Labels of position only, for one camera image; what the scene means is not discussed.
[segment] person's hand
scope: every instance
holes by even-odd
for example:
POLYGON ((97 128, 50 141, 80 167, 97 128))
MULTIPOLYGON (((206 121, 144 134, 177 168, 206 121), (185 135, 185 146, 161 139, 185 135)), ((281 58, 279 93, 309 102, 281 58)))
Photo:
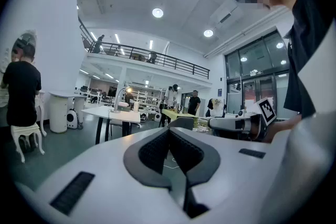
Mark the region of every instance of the person's hand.
POLYGON ((263 142, 265 143, 271 143, 274 136, 280 131, 279 126, 277 124, 277 122, 272 123, 271 125, 269 125, 267 127, 267 133, 266 136, 263 140, 263 142))

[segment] desk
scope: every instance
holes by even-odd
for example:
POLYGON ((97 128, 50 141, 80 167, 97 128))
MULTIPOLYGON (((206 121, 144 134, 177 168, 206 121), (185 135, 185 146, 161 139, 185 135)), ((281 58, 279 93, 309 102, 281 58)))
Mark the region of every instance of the desk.
POLYGON ((178 113, 175 113, 174 111, 171 111, 169 109, 163 109, 162 113, 165 114, 166 116, 170 117, 172 120, 176 120, 179 117, 194 118, 194 127, 195 128, 197 127, 197 119, 198 119, 197 116, 194 116, 194 115, 191 115, 191 114, 182 114, 182 113, 178 114, 178 113))
POLYGON ((68 98, 75 98, 73 104, 79 123, 83 123, 85 96, 66 91, 50 91, 50 130, 54 133, 67 131, 68 98))
POLYGON ((105 129, 105 141, 108 141, 109 138, 109 125, 110 120, 119 120, 122 121, 122 136, 129 135, 132 131, 132 125, 129 123, 140 123, 140 112, 126 112, 121 111, 120 113, 110 112, 110 106, 99 106, 97 108, 90 108, 82 110, 83 113, 87 113, 93 116, 99 117, 97 132, 96 132, 96 145, 99 144, 100 141, 100 132, 101 125, 103 123, 103 119, 107 119, 106 121, 106 129, 105 129))

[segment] black t-shirt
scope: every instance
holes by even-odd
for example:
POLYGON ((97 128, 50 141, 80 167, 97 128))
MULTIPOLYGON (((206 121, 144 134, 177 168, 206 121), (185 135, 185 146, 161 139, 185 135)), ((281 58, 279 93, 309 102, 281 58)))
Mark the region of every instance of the black t-shirt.
POLYGON ((8 84, 8 125, 31 126, 36 122, 35 93, 41 89, 40 72, 29 62, 11 62, 4 74, 8 84))
POLYGON ((328 0, 296 0, 292 13, 294 24, 288 46, 290 63, 288 89, 284 107, 302 113, 305 118, 315 113, 314 105, 298 73, 322 42, 334 17, 328 0))
POLYGON ((195 111, 197 104, 200 103, 201 100, 199 97, 191 97, 189 100, 189 111, 195 111))

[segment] floor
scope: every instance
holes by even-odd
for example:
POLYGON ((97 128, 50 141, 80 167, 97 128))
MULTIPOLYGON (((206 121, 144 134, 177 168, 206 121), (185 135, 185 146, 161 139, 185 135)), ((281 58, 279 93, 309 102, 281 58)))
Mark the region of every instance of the floor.
MULTIPOLYGON (((36 190, 55 170, 94 146, 97 124, 97 117, 85 115, 83 120, 84 128, 82 130, 68 129, 64 134, 55 134, 50 131, 49 125, 45 125, 44 128, 47 136, 43 137, 42 143, 45 154, 41 155, 37 148, 32 152, 25 153, 26 161, 24 164, 21 163, 20 155, 15 150, 13 140, 9 139, 4 144, 4 154, 7 157, 8 169, 13 180, 23 183, 32 190, 36 190)), ((132 133, 154 129, 158 125, 158 122, 146 121, 145 123, 141 123, 140 128, 133 126, 132 133)), ((101 128, 101 142, 104 141, 105 127, 106 122, 104 121, 101 128)), ((112 126, 112 136, 113 139, 122 137, 121 127, 112 126)), ((164 163, 163 175, 171 180, 173 185, 171 195, 182 207, 186 178, 170 152, 164 163)))

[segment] glass wall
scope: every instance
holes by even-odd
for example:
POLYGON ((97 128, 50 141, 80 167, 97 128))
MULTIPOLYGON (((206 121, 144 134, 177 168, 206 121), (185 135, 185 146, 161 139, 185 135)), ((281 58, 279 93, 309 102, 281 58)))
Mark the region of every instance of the glass wall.
POLYGON ((227 56, 227 68, 229 78, 240 76, 240 64, 237 51, 227 56))
POLYGON ((267 48, 263 40, 239 50, 242 75, 272 68, 267 48))
POLYGON ((230 84, 227 93, 227 113, 238 114, 242 99, 240 83, 230 84))
POLYGON ((297 114, 283 108, 289 60, 286 45, 277 31, 227 55, 226 67, 227 113, 237 114, 240 109, 268 97, 278 119, 289 119, 297 114))
POLYGON ((297 112, 291 111, 288 109, 283 108, 286 94, 287 94, 287 87, 288 87, 288 73, 285 74, 277 74, 276 75, 276 82, 277 82, 277 119, 279 120, 287 120, 294 117, 297 112))
POLYGON ((265 37, 264 42, 271 56, 273 67, 279 67, 289 63, 286 46, 279 35, 265 37))

